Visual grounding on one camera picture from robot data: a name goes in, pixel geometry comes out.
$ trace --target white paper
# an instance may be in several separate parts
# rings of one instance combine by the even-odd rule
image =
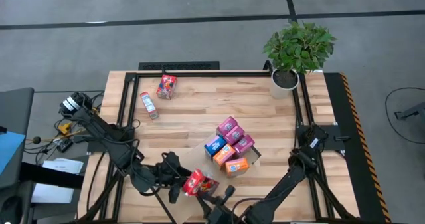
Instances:
[[[44,161],[44,168],[57,171],[79,174],[83,163],[66,158],[56,158],[54,161]],[[58,187],[37,183],[34,188],[32,203],[70,203],[74,190],[71,188]]]

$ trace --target blue snack box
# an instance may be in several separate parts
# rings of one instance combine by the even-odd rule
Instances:
[[[226,140],[217,135],[209,144],[204,145],[205,154],[212,160],[213,156],[218,153],[224,145],[226,145]]]

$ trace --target pink snack box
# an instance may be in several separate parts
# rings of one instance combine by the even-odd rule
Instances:
[[[222,124],[218,125],[218,127],[217,127],[217,134],[219,134],[219,135],[221,135],[221,136],[224,137],[236,125],[238,125],[238,122],[234,118],[228,117]]]
[[[254,144],[254,140],[251,138],[251,136],[249,136],[249,134],[247,134],[243,136],[239,142],[233,145],[233,148],[236,151],[236,155],[240,157],[242,154],[248,151]]]
[[[239,125],[236,125],[228,134],[226,134],[224,139],[228,144],[233,145],[237,143],[244,134],[245,131]]]

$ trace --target black floor stripe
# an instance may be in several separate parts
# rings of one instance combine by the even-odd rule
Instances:
[[[314,18],[346,18],[346,17],[384,17],[384,16],[399,16],[399,15],[425,15],[425,10],[299,14],[299,15],[296,15],[296,17],[298,19],[314,19]]]
[[[295,13],[294,2],[292,0],[286,0],[286,3],[288,4],[288,10],[290,11],[290,19],[296,21],[297,18]]]
[[[229,17],[199,17],[199,18],[176,18],[176,19],[149,19],[133,21],[99,21],[81,23],[51,23],[32,25],[0,25],[0,30],[16,29],[54,29],[54,28],[79,28],[79,27],[111,27],[123,25],[163,25],[179,23],[203,23],[220,21],[267,21],[276,19],[287,19],[289,15],[242,15]]]
[[[295,12],[291,7],[292,0],[287,0],[290,12]],[[299,15],[243,15],[231,17],[199,17],[199,18],[176,18],[176,19],[149,19],[133,21],[105,21],[105,22],[81,22],[81,23],[49,23],[49,24],[29,24],[29,25],[0,25],[0,30],[19,29],[55,29],[55,28],[82,28],[82,27],[113,27],[126,25],[165,25],[182,23],[204,23],[221,21],[269,21],[277,19],[324,19],[324,18],[346,18],[346,17],[386,17],[401,15],[425,15],[425,10],[411,11],[374,11],[374,12],[353,12],[353,13],[318,13]]]

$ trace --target white pot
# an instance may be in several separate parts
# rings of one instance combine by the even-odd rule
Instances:
[[[275,99],[286,98],[290,95],[290,93],[292,93],[293,89],[297,88],[297,86],[299,84],[299,76],[298,76],[298,74],[296,75],[297,84],[294,87],[292,87],[292,88],[282,88],[282,87],[278,86],[273,80],[273,75],[276,71],[278,71],[278,70],[273,70],[273,73],[272,73],[272,76],[271,76],[272,86],[270,87],[270,95],[272,95],[272,97],[275,98]]]

